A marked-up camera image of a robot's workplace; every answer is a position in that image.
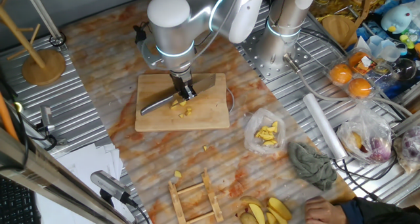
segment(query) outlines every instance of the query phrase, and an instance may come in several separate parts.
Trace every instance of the glowing blue ring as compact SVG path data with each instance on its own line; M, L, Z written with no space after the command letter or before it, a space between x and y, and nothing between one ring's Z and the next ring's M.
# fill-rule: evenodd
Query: glowing blue ring
M216 5L213 7L213 9L210 12L210 19L209 19L209 29L210 31L213 31L211 28L211 22L213 21L213 17L215 16L215 12L217 7L222 3L223 0L217 0Z
M179 53L179 54L168 54L168 53L164 53L161 49L159 49L158 46L156 46L156 49L160 52L160 54L162 54L163 56L169 56L169 57L178 57L178 56L183 56L185 54L187 54L189 51L191 51L191 49L194 47L194 41L191 43L191 46L183 53Z
M271 30L271 32L272 32L273 34L276 34L276 35L277 35L277 36L279 36L279 37L293 37L294 35L299 34L299 32L301 31L301 30L299 30L298 32L296 32L296 33L294 33L294 34L279 34L278 32L275 32L275 31L271 28L271 26L268 24L268 22L267 22L267 26L268 26L268 29L269 29L269 30Z

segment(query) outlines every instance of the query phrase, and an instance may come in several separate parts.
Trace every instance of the knife handle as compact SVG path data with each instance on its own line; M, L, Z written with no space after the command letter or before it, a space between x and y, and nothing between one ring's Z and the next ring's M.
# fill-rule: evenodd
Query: knife handle
M163 106L163 105L167 104L168 102L173 101L173 99L174 99L174 96L173 96L173 95L171 95L171 96L169 96L169 97L167 97L167 98L164 98L164 99L161 99L161 100L159 100L159 101L157 101L157 102L154 102L154 103L152 103L152 104L150 104L150 105L146 106L145 108L143 108L143 109L140 111L140 114L141 114L142 116L144 116L145 114L147 114L147 113L149 113L149 112L153 112L154 110L156 110L156 109L158 109L159 107L161 107L161 106Z

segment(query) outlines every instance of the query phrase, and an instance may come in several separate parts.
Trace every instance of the wooden rack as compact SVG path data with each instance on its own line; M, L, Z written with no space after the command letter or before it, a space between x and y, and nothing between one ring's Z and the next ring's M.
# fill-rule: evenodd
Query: wooden rack
M215 192L214 192L213 188L211 187L211 181L210 181L209 174L207 173L207 168L204 168L204 173L201 175L201 177L203 178L202 183L192 185L191 187L187 187L187 188L182 189L180 191L177 191L177 188L175 187L174 184L172 184L171 181L168 182L169 183L169 192L171 193L173 207L175 208L175 212L177 214L177 219L178 219L179 224L195 223L195 222L197 222L201 219L204 219L206 217L211 217L212 215L215 216L216 221L218 223L223 221L222 210L219 206L219 203L217 202L217 196L215 195ZM211 207L212 207L213 211L208 212L206 214L203 214L201 216L195 217L195 218L187 221L187 220L185 220L184 212L182 210L182 206L181 206L181 203L180 203L180 200L179 200L179 194L189 192L191 190L194 190L194 189L202 187L202 186L204 186L206 191L207 191L207 194L209 196L210 204L211 204Z

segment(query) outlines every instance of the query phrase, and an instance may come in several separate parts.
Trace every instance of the human hand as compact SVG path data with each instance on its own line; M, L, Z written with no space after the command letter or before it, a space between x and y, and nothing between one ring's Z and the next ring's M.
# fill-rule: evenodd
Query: human hand
M347 224L341 206L334 206L321 196L306 201L304 214L306 224Z

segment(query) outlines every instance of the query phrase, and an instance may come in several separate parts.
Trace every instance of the plush toy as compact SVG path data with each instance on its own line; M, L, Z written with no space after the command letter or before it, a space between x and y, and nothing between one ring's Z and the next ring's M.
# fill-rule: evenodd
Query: plush toy
M393 34L400 34L406 30L412 16L411 10L406 6L394 7L382 17L382 29L388 30Z

